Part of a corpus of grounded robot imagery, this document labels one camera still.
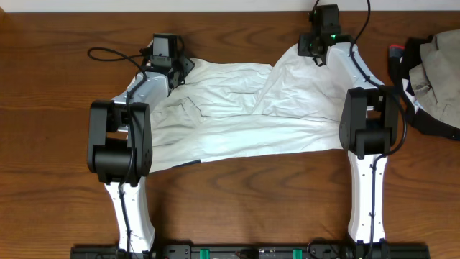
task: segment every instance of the wooden table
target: wooden table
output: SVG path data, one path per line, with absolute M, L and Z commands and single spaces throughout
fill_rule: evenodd
M 343 31 L 364 12 L 342 12 Z M 359 51 L 390 83 L 387 46 L 460 28 L 459 12 L 373 12 Z M 115 244 L 109 195 L 86 166 L 89 105 L 121 93 L 135 69 L 86 57 L 93 46 L 136 54 L 154 32 L 184 37 L 216 63 L 275 64 L 309 30 L 305 12 L 5 14 L 0 20 L 0 258 L 68 258 L 75 244 Z M 427 242 L 460 257 L 460 144 L 413 128 L 385 176 L 390 242 Z M 308 243 L 346 236 L 346 152 L 203 163 L 147 179 L 157 240 L 196 244 Z

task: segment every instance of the green connector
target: green connector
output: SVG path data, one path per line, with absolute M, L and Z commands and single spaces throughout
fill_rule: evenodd
M 200 259 L 209 259 L 209 249 L 200 250 Z
M 301 249 L 294 249 L 294 251 L 293 251 L 293 259 L 302 259 L 302 250 Z

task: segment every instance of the gray cloth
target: gray cloth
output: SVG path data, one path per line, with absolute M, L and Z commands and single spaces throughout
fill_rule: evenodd
M 421 45 L 420 56 L 409 72 L 416 99 L 433 118 L 460 128 L 460 29 Z

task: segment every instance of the wrinkled fabric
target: wrinkled fabric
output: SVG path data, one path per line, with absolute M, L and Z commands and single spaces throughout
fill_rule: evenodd
M 151 172 L 258 155 L 341 148 L 346 90 L 292 46 L 276 63 L 195 68 L 151 113 Z
M 460 128 L 460 29 L 422 44 L 420 56 L 409 72 L 417 101 L 433 118 Z

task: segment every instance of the white cloth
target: white cloth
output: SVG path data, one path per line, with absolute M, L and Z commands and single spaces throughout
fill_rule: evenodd
M 346 88 L 331 71 L 299 57 L 276 63 L 196 66 L 151 113 L 151 172 L 189 163 L 341 148 Z

